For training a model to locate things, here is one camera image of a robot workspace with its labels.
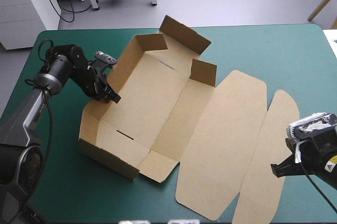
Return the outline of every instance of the cardboard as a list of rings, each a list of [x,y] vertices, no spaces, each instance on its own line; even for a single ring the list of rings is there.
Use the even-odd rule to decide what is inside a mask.
[[[266,84],[239,71],[217,86],[180,164],[176,199],[216,220],[240,190],[266,115]]]
[[[284,183],[271,172],[270,163],[288,156],[286,126],[300,118],[295,101],[285,91],[275,93],[267,112],[252,162],[244,177],[232,223],[270,223],[277,211]]]
[[[158,34],[136,35],[107,77],[122,99],[89,101],[80,151],[131,180],[140,172],[164,181],[214,89],[216,66],[198,61],[210,43],[168,16]]]

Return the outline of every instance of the cardboard box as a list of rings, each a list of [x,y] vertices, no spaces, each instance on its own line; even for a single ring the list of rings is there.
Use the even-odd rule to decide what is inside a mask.
[[[108,75],[122,99],[89,101],[80,151],[131,180],[164,181],[212,95],[216,65],[199,61],[210,43],[168,16],[158,34],[136,35]]]

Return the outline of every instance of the gray floor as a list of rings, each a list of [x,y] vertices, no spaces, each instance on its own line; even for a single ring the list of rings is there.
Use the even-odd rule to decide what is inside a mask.
[[[76,10],[85,8],[72,0]],[[100,0],[99,11],[90,9],[76,14],[73,23],[60,22],[59,29],[159,27],[163,17],[171,15],[189,26],[264,25],[307,23],[307,17],[321,0]],[[60,4],[69,8],[67,1]],[[333,0],[314,23],[329,29],[336,17]],[[63,14],[67,19],[72,16]],[[3,113],[17,78],[29,55],[29,49],[6,51],[0,46],[0,115]]]

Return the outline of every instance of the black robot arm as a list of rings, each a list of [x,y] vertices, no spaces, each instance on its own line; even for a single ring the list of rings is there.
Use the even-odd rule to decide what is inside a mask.
[[[94,99],[118,103],[121,99],[106,81],[104,71],[116,65],[117,60],[103,52],[95,52],[95,59],[88,61],[81,47],[76,45],[51,46],[46,51],[46,63],[35,80],[45,83],[44,74],[56,77],[62,87],[70,77],[83,92]]]
[[[7,122],[0,125],[0,223],[45,223],[26,204],[46,162],[35,128],[49,99],[61,92],[67,80],[73,79],[91,98],[115,103],[121,99],[104,74],[117,60],[103,52],[95,52],[95,59],[88,61],[79,46],[50,43],[45,59],[40,58],[44,65],[30,81],[33,85],[30,95]]]

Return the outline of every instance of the green table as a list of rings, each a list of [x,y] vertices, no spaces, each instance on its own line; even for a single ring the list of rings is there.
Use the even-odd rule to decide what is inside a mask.
[[[268,85],[268,101],[284,89],[296,100],[301,116],[313,112],[337,113],[337,60],[322,30],[316,25],[200,27],[197,32],[212,41],[202,60],[218,65],[217,84],[232,70],[255,76]],[[42,63],[37,45],[51,38],[56,45],[77,44],[87,57],[102,50],[119,57],[135,34],[157,29],[48,31],[39,35],[0,122],[28,95],[32,78]],[[69,81],[51,99],[54,138],[41,182],[31,198],[33,206],[53,222],[118,222],[147,219],[167,222],[177,218],[207,219],[175,201],[179,168],[158,184],[140,175],[135,182],[81,155],[77,138],[81,113],[88,98]],[[44,112],[38,133],[46,141],[48,115]],[[337,191],[314,177],[337,204]],[[218,222],[232,220],[237,198]],[[337,217],[305,177],[286,178],[273,222],[333,222]]]

